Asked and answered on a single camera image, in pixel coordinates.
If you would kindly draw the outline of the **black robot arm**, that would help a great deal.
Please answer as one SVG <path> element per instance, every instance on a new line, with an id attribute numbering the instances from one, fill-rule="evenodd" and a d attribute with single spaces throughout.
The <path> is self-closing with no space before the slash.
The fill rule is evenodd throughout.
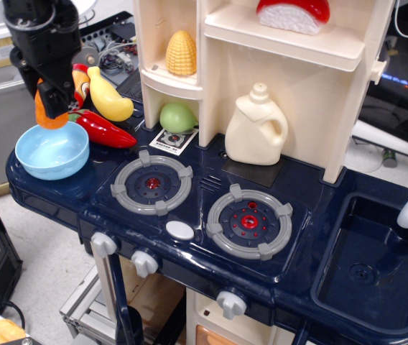
<path id="1" fill-rule="evenodd" d="M 81 51 L 78 10 L 71 1 L 3 1 L 11 33 L 12 65 L 30 94 L 39 95 L 45 116 L 57 119 L 78 105 L 73 59 Z"/>

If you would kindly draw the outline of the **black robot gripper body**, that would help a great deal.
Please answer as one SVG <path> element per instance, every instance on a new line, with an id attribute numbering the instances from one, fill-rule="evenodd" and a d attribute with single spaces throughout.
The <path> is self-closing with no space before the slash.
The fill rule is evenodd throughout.
<path id="1" fill-rule="evenodd" d="M 20 27 L 10 24 L 14 49 L 11 61 L 17 67 L 25 59 L 57 91 L 65 104 L 75 102 L 75 86 L 72 77 L 73 57 L 80 52 L 78 23 L 42 24 L 35 27 Z"/>

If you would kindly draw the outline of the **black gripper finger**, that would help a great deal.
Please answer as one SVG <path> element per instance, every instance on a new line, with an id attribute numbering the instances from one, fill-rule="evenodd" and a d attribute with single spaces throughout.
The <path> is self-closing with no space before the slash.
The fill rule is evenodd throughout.
<path id="1" fill-rule="evenodd" d="M 31 97 L 34 98 L 37 92 L 38 80 L 40 79 L 39 73 L 25 59 L 19 60 L 17 68 L 27 90 Z"/>
<path id="2" fill-rule="evenodd" d="M 68 115 L 68 107 L 58 96 L 57 91 L 49 83 L 38 81 L 37 86 L 37 118 L 60 119 Z"/>

